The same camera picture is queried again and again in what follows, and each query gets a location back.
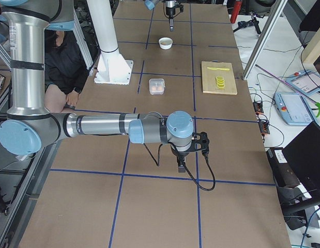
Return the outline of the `clear plastic egg box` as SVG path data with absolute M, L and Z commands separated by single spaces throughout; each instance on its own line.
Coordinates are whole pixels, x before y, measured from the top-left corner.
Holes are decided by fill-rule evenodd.
M 156 90 L 155 92 L 153 92 L 151 90 L 151 88 L 155 86 L 156 88 L 159 86 L 163 87 L 163 91 L 158 91 Z M 162 95 L 165 91 L 165 80 L 164 79 L 150 79 L 149 80 L 149 93 L 151 95 Z

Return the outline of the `black box device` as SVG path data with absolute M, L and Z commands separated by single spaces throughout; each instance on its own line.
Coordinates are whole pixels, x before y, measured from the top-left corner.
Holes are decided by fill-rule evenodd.
M 269 148 L 266 154 L 278 187 L 293 189 L 300 185 L 299 179 L 284 157 L 282 147 Z

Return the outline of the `white bowl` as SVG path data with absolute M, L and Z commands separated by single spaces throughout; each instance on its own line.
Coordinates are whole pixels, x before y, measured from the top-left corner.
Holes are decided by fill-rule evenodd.
M 160 38 L 158 42 L 159 42 L 160 48 L 163 50 L 168 50 L 173 45 L 173 40 L 169 37 Z

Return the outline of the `yellow plastic knife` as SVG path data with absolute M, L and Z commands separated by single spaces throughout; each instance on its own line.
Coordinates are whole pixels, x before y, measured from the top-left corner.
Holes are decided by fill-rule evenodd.
M 207 67 L 208 70 L 230 71 L 230 68 Z

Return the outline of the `red bottle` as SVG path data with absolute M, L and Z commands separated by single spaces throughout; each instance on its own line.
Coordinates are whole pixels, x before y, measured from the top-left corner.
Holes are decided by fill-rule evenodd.
M 237 20 L 237 16 L 239 15 L 240 9 L 242 5 L 242 0 L 235 0 L 233 11 L 231 13 L 230 22 L 234 24 Z

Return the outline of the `black tripod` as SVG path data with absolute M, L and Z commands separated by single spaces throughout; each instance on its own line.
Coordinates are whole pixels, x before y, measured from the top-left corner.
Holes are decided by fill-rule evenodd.
M 251 16 L 251 20 L 249 20 L 249 21 L 239 21 L 238 22 L 238 27 L 236 29 L 234 29 L 233 32 L 235 33 L 236 31 L 238 31 L 240 29 L 254 26 L 257 34 L 260 35 L 261 34 L 261 30 L 260 30 L 259 21 L 257 20 L 257 18 L 263 19 L 265 16 L 264 15 L 259 15 L 255 11 L 251 11 L 250 12 L 250 16 Z

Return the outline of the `wooden cutting board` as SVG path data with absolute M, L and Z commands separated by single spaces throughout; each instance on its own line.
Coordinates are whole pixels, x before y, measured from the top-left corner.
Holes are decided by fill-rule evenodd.
M 203 93 L 237 95 L 231 63 L 203 61 L 201 72 Z

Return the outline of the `orange black usb hub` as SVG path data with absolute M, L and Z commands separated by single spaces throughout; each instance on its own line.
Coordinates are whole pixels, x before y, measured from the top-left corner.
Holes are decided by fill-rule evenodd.
M 264 114 L 262 101 L 253 101 L 253 108 L 258 121 L 258 126 L 260 129 L 261 135 L 264 136 L 264 135 L 270 134 L 269 120 Z

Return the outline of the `seated person in black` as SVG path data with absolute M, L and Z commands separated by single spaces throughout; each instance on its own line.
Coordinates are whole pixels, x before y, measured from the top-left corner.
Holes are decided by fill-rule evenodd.
M 89 76 L 73 32 L 46 30 L 45 106 L 52 113 L 69 112 L 78 103 Z

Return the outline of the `teach pendant near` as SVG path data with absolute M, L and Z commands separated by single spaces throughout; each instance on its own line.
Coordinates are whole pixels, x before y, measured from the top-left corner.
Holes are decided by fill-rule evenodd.
M 276 109 L 286 124 L 307 126 L 315 120 L 313 111 L 299 94 L 276 92 L 274 97 Z

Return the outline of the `teach pendant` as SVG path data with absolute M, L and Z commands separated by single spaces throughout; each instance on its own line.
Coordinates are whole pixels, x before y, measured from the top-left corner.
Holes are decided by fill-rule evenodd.
M 299 94 L 276 92 L 274 97 L 276 109 L 286 124 L 307 126 L 315 120 L 313 111 Z
M 285 81 L 306 93 L 307 96 L 320 92 L 320 75 L 311 70 L 295 72 L 288 76 Z

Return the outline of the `black monitor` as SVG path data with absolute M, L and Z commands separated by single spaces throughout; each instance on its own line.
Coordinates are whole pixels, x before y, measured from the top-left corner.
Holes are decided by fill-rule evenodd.
M 320 126 L 308 124 L 283 149 L 283 154 L 300 183 L 311 195 L 320 200 Z

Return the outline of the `teach pendant far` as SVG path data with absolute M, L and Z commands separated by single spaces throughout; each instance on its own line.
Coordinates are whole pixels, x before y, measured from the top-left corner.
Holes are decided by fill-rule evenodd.
M 295 72 L 288 76 L 285 81 L 306 93 L 307 96 L 320 92 L 320 75 L 311 70 Z

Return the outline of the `green tipped grabber stick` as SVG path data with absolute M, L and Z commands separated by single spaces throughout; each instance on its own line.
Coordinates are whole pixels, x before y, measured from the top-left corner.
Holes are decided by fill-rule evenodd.
M 318 109 L 318 113 L 316 115 L 316 117 L 319 117 L 320 116 L 320 103 L 313 100 L 312 98 L 310 98 L 309 96 L 307 96 L 306 93 L 298 90 L 296 87 L 292 86 L 291 84 L 287 83 L 286 81 L 280 79 L 279 77 L 275 76 L 274 74 L 272 74 L 271 72 L 267 71 L 266 69 L 260 67 L 259 65 L 255 65 L 256 67 L 258 67 L 259 69 L 261 69 L 262 71 L 264 71 L 265 73 L 269 74 L 270 76 L 272 76 L 273 78 L 275 78 L 276 80 L 280 81 L 281 83 L 285 84 L 286 86 L 288 86 L 290 89 L 292 89 L 294 92 L 300 94 L 301 96 L 307 98 L 308 100 L 310 100 L 311 102 L 314 103 L 314 105 L 317 107 Z

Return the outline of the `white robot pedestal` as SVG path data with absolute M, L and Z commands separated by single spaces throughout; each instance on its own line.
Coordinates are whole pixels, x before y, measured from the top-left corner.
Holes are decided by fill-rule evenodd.
M 128 85 L 133 61 L 119 51 L 110 2 L 88 0 L 87 5 L 100 48 L 95 83 Z

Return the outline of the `aluminium frame post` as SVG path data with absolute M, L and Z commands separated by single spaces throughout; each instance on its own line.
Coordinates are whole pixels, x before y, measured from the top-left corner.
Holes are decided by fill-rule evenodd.
M 282 13 L 285 5 L 287 3 L 287 0 L 279 0 L 275 1 L 274 6 L 270 12 L 270 15 L 268 16 L 268 19 L 264 25 L 264 28 L 260 34 L 260 37 L 251 53 L 251 56 L 247 62 L 247 65 L 243 71 L 242 79 L 246 80 L 252 71 L 253 67 L 256 65 L 257 59 L 261 54 L 261 51 L 263 50 L 266 41 L 268 40 L 278 18 L 280 17 L 280 14 Z

